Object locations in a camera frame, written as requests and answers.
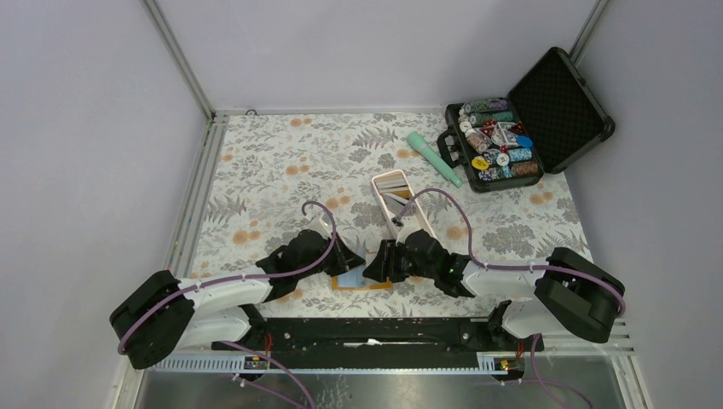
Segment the white wall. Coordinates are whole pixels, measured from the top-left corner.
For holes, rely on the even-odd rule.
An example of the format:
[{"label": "white wall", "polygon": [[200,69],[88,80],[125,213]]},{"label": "white wall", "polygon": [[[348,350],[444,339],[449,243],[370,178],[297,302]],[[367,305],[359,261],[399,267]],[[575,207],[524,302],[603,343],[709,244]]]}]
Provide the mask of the white wall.
[{"label": "white wall", "polygon": [[101,407],[204,118],[140,1],[0,3],[0,407]]},{"label": "white wall", "polygon": [[618,127],[567,173],[656,408],[723,400],[721,50],[720,0],[615,1],[581,64]]},{"label": "white wall", "polygon": [[209,100],[255,107],[441,107],[504,95],[594,0],[159,1]]}]

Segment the teal microphone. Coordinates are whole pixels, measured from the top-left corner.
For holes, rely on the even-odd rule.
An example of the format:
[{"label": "teal microphone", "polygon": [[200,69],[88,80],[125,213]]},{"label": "teal microphone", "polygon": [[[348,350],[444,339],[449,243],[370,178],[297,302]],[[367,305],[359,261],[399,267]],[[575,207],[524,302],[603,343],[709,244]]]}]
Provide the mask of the teal microphone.
[{"label": "teal microphone", "polygon": [[462,186],[462,181],[459,177],[457,177],[457,174],[454,173],[454,170],[452,170],[447,162],[444,162],[444,160],[442,160],[442,158],[440,158],[439,155],[437,155],[437,153],[434,152],[429,145],[427,145],[427,142],[422,135],[412,132],[407,135],[407,143],[410,147],[412,147],[412,149],[421,153],[422,156],[424,156],[430,164],[435,167],[435,169],[439,170],[439,173],[441,173],[448,181],[451,181],[456,187]]}]

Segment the floral pattern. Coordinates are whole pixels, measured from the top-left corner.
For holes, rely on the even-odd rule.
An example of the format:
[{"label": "floral pattern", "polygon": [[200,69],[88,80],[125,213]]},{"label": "floral pattern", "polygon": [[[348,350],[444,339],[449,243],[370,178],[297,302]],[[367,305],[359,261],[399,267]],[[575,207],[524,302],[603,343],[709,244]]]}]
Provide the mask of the floral pattern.
[{"label": "floral pattern", "polygon": [[[495,193],[457,188],[405,139],[417,131],[434,148],[446,128],[441,113],[231,117],[192,276],[239,271],[288,243],[307,224],[301,204],[308,199],[333,211],[351,249],[375,251],[391,235],[371,179],[392,169],[404,170],[416,191],[452,193],[470,217],[473,248],[483,259],[545,257],[556,246],[590,257],[564,175]],[[457,174],[466,180],[464,172]],[[436,193],[420,202],[445,248],[466,254],[466,226],[451,203]],[[420,278],[385,290],[335,291],[328,276],[317,274],[259,309],[269,317],[484,316],[502,299],[448,297]]]}]

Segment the black carrying case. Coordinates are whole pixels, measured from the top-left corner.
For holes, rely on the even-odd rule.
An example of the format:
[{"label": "black carrying case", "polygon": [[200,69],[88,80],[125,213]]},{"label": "black carrying case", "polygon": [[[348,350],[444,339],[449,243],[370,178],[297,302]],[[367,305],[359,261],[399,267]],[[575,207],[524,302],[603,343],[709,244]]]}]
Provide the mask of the black carrying case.
[{"label": "black carrying case", "polygon": [[[448,128],[437,138],[439,153],[450,167],[464,167],[475,192],[535,185],[545,172],[562,172],[615,130],[615,122],[586,86],[567,52],[560,48],[549,49],[506,99],[515,121],[522,123],[534,143],[532,160],[538,164],[535,175],[483,181],[479,170],[471,166],[471,161],[480,154],[470,147],[460,130],[463,104],[447,106]],[[457,159],[452,159],[452,152],[457,153]]]}]

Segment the case handle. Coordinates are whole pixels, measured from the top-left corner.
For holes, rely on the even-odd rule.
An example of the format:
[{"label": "case handle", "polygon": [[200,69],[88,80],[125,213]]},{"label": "case handle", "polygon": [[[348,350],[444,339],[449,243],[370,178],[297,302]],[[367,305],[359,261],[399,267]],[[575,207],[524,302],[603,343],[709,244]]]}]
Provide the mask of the case handle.
[{"label": "case handle", "polygon": [[451,153],[452,150],[450,150],[449,148],[452,147],[456,151],[457,146],[456,145],[448,145],[446,142],[446,139],[448,136],[455,135],[455,134],[456,134],[456,131],[454,130],[454,128],[448,128],[447,130],[442,132],[442,134],[439,135],[439,137],[437,138],[437,148],[439,149],[439,156],[442,157],[442,160],[446,164],[448,164],[450,168],[454,168],[457,165],[459,165],[460,163],[462,163],[462,161],[459,158],[457,158],[457,160],[452,160],[452,153]]}]

